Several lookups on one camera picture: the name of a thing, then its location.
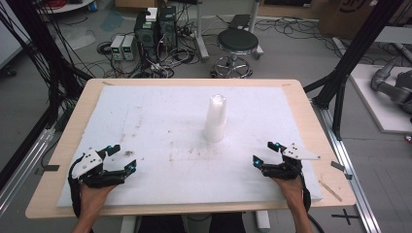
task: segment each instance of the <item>power supply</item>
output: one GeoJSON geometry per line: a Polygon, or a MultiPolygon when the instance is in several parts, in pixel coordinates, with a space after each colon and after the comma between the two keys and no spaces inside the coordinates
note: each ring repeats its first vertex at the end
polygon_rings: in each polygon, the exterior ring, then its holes
{"type": "Polygon", "coordinates": [[[110,48],[112,49],[112,58],[114,60],[124,60],[123,50],[121,49],[123,40],[124,36],[116,36],[115,40],[110,45],[110,48]]]}
{"type": "Polygon", "coordinates": [[[134,60],[137,54],[136,38],[131,35],[126,35],[121,46],[123,48],[124,59],[134,60]]]}

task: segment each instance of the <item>person's leg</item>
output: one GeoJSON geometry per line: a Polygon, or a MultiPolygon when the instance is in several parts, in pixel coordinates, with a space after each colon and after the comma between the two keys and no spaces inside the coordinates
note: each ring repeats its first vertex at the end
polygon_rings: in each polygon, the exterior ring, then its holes
{"type": "Polygon", "coordinates": [[[242,213],[212,214],[209,233],[246,233],[242,213]]]}
{"type": "Polygon", "coordinates": [[[185,233],[182,216],[142,216],[139,233],[185,233]]]}

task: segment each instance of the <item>wooden table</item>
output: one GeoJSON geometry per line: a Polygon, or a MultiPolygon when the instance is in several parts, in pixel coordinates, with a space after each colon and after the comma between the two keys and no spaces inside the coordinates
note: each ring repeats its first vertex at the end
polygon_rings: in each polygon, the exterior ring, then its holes
{"type": "MultiPolygon", "coordinates": [[[[356,199],[344,174],[330,166],[337,161],[326,138],[322,126],[310,105],[302,86],[296,80],[209,80],[209,79],[171,79],[171,80],[90,80],[74,110],[51,157],[50,165],[60,165],[57,172],[45,172],[29,205],[26,216],[29,218],[73,216],[71,208],[56,207],[70,162],[75,153],[88,119],[90,118],[100,92],[105,85],[169,85],[169,86],[277,86],[281,87],[288,99],[296,126],[305,148],[320,155],[322,160],[312,161],[319,180],[323,200],[314,202],[312,207],[336,207],[355,205],[356,199]]],[[[106,207],[101,214],[105,216],[139,216],[156,214],[213,213],[230,211],[256,211],[285,209],[286,203],[225,203],[225,204],[184,204],[155,206],[106,207]]]]}

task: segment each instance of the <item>caster wheel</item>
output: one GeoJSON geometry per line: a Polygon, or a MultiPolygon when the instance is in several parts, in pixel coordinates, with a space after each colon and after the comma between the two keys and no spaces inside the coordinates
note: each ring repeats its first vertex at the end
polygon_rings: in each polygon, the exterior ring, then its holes
{"type": "Polygon", "coordinates": [[[215,77],[218,76],[218,72],[216,72],[216,71],[211,71],[211,72],[210,72],[210,76],[211,76],[212,78],[215,78],[215,77]]]}

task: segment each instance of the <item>hand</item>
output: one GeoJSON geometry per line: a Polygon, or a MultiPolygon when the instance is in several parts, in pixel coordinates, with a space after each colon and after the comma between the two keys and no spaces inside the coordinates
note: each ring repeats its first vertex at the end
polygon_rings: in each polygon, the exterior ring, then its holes
{"type": "Polygon", "coordinates": [[[282,190],[289,209],[291,209],[294,225],[298,233],[312,233],[313,229],[306,213],[302,197],[302,182],[300,178],[294,180],[282,180],[272,178],[282,190]]]}
{"type": "Polygon", "coordinates": [[[106,186],[102,188],[91,188],[82,183],[81,186],[81,213],[79,220],[72,230],[72,233],[88,233],[93,223],[99,217],[100,210],[106,201],[110,191],[116,185],[106,186]]]}
{"type": "Polygon", "coordinates": [[[274,182],[276,182],[284,194],[288,207],[291,211],[295,209],[301,208],[303,206],[303,198],[302,198],[302,183],[300,178],[296,178],[294,180],[282,180],[277,178],[271,178],[274,182]]]}

